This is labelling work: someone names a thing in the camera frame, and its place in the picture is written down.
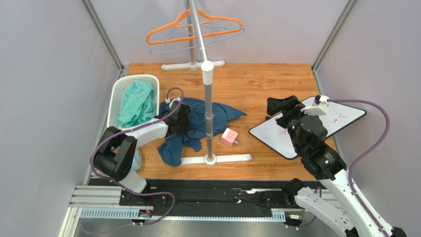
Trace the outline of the dark blue t shirt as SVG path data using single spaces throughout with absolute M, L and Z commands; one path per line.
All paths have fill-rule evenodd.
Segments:
M 205 101 L 197 98 L 185 97 L 183 103 L 189 106 L 189 114 L 182 122 L 175 123 L 176 115 L 172 115 L 169 122 L 165 142 L 158 146 L 157 150 L 164 163 L 177 167 L 181 165 L 182 150 L 191 147 L 198 152 L 202 149 L 201 139 L 206 137 Z M 228 123 L 247 114 L 234 107 L 213 102 L 212 121 L 213 134 L 223 133 Z

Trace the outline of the light blue wire hanger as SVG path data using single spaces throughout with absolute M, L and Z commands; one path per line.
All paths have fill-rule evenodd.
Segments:
M 176 43 L 182 41 L 189 41 L 192 42 L 194 40 L 198 40 L 198 44 L 194 45 L 193 43 L 187 47 L 187 49 L 193 49 L 195 47 L 201 48 L 206 44 L 212 44 L 224 40 L 228 40 L 230 38 L 240 36 L 245 32 L 245 28 L 243 23 L 236 18 L 229 18 L 229 17 L 221 17 L 221 16 L 213 16 L 208 15 L 207 13 L 203 12 L 200 9 L 191 9 L 188 5 L 189 1 L 185 0 L 185 10 L 176 18 L 176 20 L 161 26 L 155 30 L 150 31 L 145 38 L 145 41 L 148 45 L 151 45 L 152 48 L 150 49 L 150 53 L 155 55 L 153 52 L 154 48 L 159 46 L 164 46 L 168 43 Z M 224 21 L 224 22 L 234 22 L 236 23 L 235 26 L 232 27 L 225 27 L 225 26 L 213 26 L 211 23 L 213 21 Z M 173 33 L 171 36 L 166 38 L 165 40 L 159 41 L 151 41 L 150 38 L 153 34 L 161 32 L 168 28 L 175 28 L 177 31 Z M 184 38 L 175 38 L 175 36 L 184 29 L 188 29 L 189 31 L 195 30 L 195 33 L 189 33 L 187 37 Z M 205 42 L 205 38 L 209 37 L 216 37 L 229 34 L 229 37 L 217 39 L 210 42 Z

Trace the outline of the teal t shirt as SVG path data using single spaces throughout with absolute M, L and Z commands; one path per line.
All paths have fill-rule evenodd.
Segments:
M 148 81 L 133 81 L 124 91 L 117 124 L 122 128 L 138 126 L 151 120 L 157 112 L 156 91 Z

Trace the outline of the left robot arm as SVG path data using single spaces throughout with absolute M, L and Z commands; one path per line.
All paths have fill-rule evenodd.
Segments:
M 99 170 L 110 180 L 133 194 L 140 194 L 147 182 L 132 168 L 139 148 L 154 140 L 191 130 L 190 108 L 182 100 L 173 100 L 163 117 L 157 117 L 137 127 L 121 130 L 108 127 L 90 159 L 93 171 Z

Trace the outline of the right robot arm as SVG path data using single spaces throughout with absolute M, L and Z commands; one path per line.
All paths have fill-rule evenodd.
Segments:
M 328 131 L 320 117 L 327 113 L 331 102 L 324 95 L 317 95 L 311 106 L 303 105 L 296 96 L 267 99 L 267 114 L 282 114 L 276 123 L 288 131 L 304 168 L 330 191 L 341 210 L 297 178 L 283 187 L 284 203 L 311 212 L 342 237 L 404 237 L 404 230 L 384 220 L 356 185 L 352 178 L 356 163 L 347 166 L 326 143 Z

